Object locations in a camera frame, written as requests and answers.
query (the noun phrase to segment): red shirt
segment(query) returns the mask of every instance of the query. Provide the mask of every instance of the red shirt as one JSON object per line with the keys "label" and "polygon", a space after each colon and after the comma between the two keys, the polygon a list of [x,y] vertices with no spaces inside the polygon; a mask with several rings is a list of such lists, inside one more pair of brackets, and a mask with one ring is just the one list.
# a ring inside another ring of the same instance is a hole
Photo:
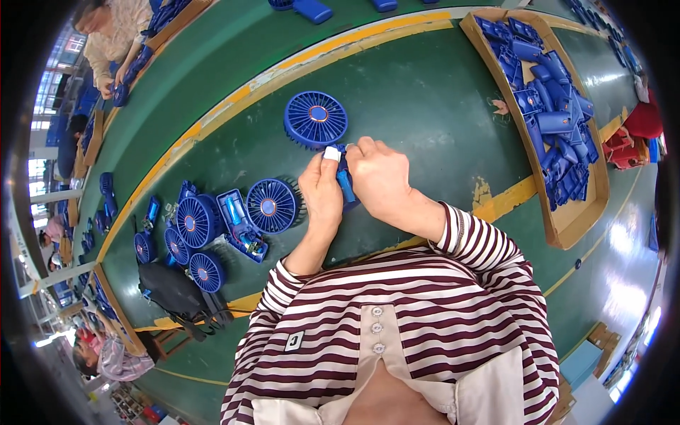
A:
{"label": "red shirt", "polygon": [[664,132],[661,113],[654,93],[649,89],[649,103],[640,102],[624,122],[631,136],[653,139]]}

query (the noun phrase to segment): pink shirt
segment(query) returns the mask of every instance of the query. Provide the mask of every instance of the pink shirt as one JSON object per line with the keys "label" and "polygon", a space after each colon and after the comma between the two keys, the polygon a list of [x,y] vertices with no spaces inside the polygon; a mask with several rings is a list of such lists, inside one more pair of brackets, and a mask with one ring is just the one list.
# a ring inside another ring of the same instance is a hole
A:
{"label": "pink shirt", "polygon": [[66,234],[64,231],[64,219],[61,216],[50,218],[45,227],[45,234],[50,237],[52,242],[59,243],[61,237]]}

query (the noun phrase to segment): woman's left hand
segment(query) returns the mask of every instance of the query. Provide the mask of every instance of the woman's left hand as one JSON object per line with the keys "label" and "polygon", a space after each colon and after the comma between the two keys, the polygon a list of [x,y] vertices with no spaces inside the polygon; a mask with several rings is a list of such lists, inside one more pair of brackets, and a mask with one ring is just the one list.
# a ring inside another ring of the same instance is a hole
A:
{"label": "woman's left hand", "polygon": [[298,179],[309,215],[309,232],[333,237],[342,221],[343,197],[335,179],[338,162],[316,154]]}
{"label": "woman's left hand", "polygon": [[125,73],[127,72],[128,66],[129,66],[128,64],[123,62],[123,64],[120,66],[120,68],[118,68],[118,70],[116,72],[116,79],[114,80],[114,88],[118,87],[118,85],[123,82],[123,77],[125,76]]}

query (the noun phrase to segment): worker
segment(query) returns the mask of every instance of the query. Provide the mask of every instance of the worker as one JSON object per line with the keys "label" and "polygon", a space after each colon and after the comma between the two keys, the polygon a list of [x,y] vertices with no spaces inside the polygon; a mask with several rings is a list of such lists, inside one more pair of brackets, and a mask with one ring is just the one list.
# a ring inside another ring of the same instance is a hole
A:
{"label": "worker", "polygon": [[105,333],[97,330],[96,326],[88,326],[95,338],[86,342],[79,339],[73,347],[73,363],[85,376],[104,377],[114,381],[133,381],[154,367],[158,356],[153,359],[149,352],[142,356],[134,356],[125,349],[122,339],[118,336],[111,321],[97,308],[97,305],[83,295],[83,309],[97,315],[105,328]]}
{"label": "worker", "polygon": [[640,76],[634,75],[635,92],[640,102],[632,110],[622,130],[627,135],[642,137],[644,139],[654,139],[664,132],[664,125],[661,121],[661,111],[656,103],[654,92],[649,88],[649,78],[644,71],[640,71]]}
{"label": "worker", "polygon": [[[73,28],[87,34],[83,51],[90,62],[95,87],[104,99],[111,99],[111,85],[123,76],[142,47],[141,32],[152,16],[148,0],[81,0],[73,16]],[[109,73],[110,61],[122,64],[115,78]]]}
{"label": "worker", "polygon": [[333,156],[299,178],[309,226],[250,315],[221,425],[544,423],[558,357],[513,240],[412,188],[407,157],[362,137],[346,154],[355,195],[429,243],[325,271],[343,219]]}
{"label": "worker", "polygon": [[52,242],[59,243],[64,235],[66,235],[66,230],[64,229],[64,217],[58,214],[47,220],[45,230],[40,231],[38,234],[38,242],[40,242],[40,246],[44,248],[50,245]]}

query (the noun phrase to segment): striped shirt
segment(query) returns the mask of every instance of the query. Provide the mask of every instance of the striped shirt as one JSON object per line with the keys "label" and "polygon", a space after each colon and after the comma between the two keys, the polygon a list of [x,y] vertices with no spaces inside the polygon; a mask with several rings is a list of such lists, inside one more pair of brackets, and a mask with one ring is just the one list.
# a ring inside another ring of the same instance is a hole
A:
{"label": "striped shirt", "polygon": [[[311,276],[294,276],[279,261],[237,347],[221,424],[254,424],[257,409],[272,398],[321,412],[359,391],[358,381],[365,380],[359,360],[371,332],[362,321],[366,307],[376,306],[396,317],[396,351],[407,369],[397,378],[460,385],[514,352],[524,395],[520,422],[545,423],[558,398],[558,358],[531,264],[506,234],[445,206],[437,245],[378,254]],[[394,350],[375,347],[374,353]],[[451,423],[470,423],[438,410]],[[323,416],[310,423],[343,419]]]}
{"label": "striped shirt", "polygon": [[109,337],[99,352],[98,372],[114,381],[134,381],[154,367],[147,355],[133,356],[123,345],[120,337]]}

